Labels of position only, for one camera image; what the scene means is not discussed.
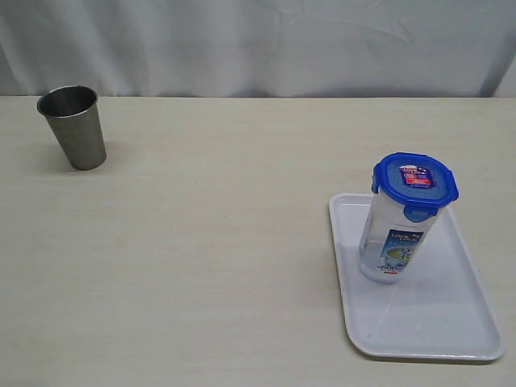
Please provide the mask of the clear plastic tall container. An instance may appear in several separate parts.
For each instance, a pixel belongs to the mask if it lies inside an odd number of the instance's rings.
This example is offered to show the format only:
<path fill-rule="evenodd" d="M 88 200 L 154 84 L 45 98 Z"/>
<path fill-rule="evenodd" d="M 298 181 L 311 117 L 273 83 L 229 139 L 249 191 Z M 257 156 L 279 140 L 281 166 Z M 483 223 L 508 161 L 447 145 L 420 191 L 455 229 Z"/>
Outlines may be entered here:
<path fill-rule="evenodd" d="M 376 282 L 399 281 L 441 212 L 404 205 L 381 190 L 375 193 L 360 239 L 362 274 Z"/>

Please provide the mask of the blue plastic lid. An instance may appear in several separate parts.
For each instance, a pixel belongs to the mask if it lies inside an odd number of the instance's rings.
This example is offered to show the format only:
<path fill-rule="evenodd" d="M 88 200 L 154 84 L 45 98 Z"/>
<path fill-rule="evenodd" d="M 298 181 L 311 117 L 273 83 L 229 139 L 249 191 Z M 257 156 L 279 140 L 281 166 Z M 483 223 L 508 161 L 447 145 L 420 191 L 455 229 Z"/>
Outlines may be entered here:
<path fill-rule="evenodd" d="M 422 223 L 459 198 L 453 173 L 433 157 L 396 152 L 372 171 L 372 192 L 383 193 L 403 206 L 412 223 Z"/>

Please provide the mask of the stainless steel cup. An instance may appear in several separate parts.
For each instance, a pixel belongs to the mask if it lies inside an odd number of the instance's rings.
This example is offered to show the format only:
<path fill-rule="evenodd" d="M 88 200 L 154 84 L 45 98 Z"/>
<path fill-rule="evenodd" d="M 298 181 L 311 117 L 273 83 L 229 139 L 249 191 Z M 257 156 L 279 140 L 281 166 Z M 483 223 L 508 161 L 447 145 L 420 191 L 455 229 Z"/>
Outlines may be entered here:
<path fill-rule="evenodd" d="M 95 169 L 106 160 L 98 95 L 84 85 L 67 85 L 41 96 L 37 110 L 52 129 L 71 166 Z"/>

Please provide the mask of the white backdrop curtain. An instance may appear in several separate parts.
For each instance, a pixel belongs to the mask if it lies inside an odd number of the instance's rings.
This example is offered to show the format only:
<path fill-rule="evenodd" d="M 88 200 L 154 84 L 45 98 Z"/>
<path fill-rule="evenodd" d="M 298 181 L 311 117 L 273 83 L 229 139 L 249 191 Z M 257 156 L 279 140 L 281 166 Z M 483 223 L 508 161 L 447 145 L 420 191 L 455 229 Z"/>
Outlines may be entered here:
<path fill-rule="evenodd" d="M 4 1 L 1 91 L 512 97 L 512 1 Z"/>

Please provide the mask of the white rectangular plastic tray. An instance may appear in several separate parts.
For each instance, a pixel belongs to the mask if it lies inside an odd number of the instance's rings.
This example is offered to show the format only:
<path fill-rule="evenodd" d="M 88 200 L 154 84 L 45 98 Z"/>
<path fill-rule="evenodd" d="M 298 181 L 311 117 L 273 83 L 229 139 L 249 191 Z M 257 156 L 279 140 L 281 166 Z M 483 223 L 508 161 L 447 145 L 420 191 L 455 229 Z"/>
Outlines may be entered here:
<path fill-rule="evenodd" d="M 348 338 L 380 358 L 491 362 L 506 340 L 451 209 L 432 227 L 400 281 L 371 281 L 359 269 L 359 242 L 372 197 L 329 201 Z"/>

